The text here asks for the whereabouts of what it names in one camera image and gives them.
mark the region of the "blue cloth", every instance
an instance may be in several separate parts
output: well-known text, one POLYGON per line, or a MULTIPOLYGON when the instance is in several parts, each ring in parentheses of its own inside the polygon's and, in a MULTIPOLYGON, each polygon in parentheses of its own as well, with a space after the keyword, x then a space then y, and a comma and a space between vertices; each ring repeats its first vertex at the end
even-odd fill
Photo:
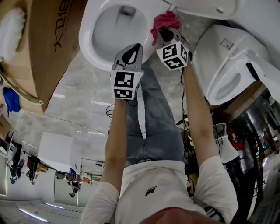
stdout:
POLYGON ((3 88, 3 95, 8 106, 8 116, 9 112, 19 112, 21 107, 19 105, 19 96, 18 94, 10 88, 4 87, 3 88))
POLYGON ((182 136, 159 82, 148 62, 142 65, 142 70, 145 72, 141 88, 145 103, 146 139, 143 139, 139 125, 138 107, 128 106, 126 167, 150 160, 186 163, 182 136))

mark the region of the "tile floor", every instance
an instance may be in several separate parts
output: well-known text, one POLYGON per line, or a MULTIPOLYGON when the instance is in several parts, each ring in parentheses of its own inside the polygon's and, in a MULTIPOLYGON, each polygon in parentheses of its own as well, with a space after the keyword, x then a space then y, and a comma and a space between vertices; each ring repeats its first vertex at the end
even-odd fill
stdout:
MULTIPOLYGON (((214 20, 177 13, 181 33, 194 50, 201 35, 214 20)), ((182 118, 180 73, 168 71, 156 53, 149 59, 171 106, 175 121, 182 118)), ((139 121, 144 132, 144 102, 138 93, 139 121)), ((93 68, 79 52, 59 82, 44 115, 21 110, 8 118, 15 139, 36 155, 44 131, 73 137, 73 147, 81 150, 83 170, 96 170, 95 160, 104 159, 110 118, 105 109, 113 103, 109 73, 93 68)))

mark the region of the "toilet lid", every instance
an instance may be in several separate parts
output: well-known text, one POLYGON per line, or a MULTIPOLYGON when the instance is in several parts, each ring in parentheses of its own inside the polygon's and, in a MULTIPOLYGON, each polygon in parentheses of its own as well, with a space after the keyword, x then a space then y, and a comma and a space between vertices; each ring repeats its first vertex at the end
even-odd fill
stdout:
POLYGON ((181 12, 227 20, 234 17, 244 0, 175 0, 175 2, 181 12))

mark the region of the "pink cloth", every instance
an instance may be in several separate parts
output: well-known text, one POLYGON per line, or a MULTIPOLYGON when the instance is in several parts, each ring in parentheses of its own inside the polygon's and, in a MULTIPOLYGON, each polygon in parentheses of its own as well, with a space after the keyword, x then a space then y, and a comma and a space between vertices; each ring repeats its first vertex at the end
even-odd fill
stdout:
POLYGON ((179 29, 181 26, 181 22, 176 19, 176 15, 172 11, 167 11, 165 14, 160 14, 154 19, 154 28, 150 30, 153 35, 154 41, 152 46, 157 43, 158 33, 157 31, 161 31, 161 28, 175 28, 179 29))

